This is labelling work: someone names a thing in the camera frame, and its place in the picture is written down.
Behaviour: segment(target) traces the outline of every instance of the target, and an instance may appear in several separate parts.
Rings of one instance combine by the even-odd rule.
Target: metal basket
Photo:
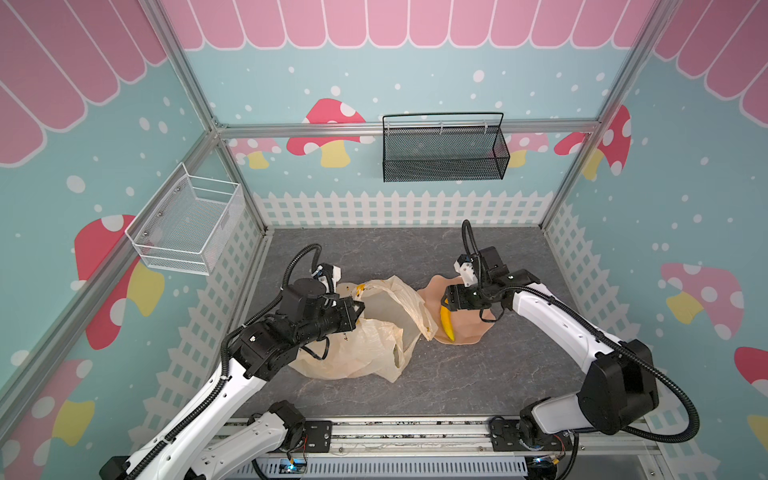
[[[148,267],[210,275],[243,214],[243,188],[179,164],[125,234]]]
[[[430,116],[442,120],[424,121]],[[509,163],[503,118],[495,112],[384,115],[384,181],[501,180]]]

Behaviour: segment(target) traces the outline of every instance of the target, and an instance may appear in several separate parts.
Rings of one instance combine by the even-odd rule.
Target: beige plastic bag
[[[290,366],[314,379],[351,379],[375,373],[395,382],[411,361],[419,337],[431,340],[437,332],[437,323],[424,300],[397,276],[359,286],[340,283],[338,291],[341,296],[353,296],[366,304],[355,329],[329,336],[325,360],[300,350]],[[320,354],[325,342],[307,347]]]

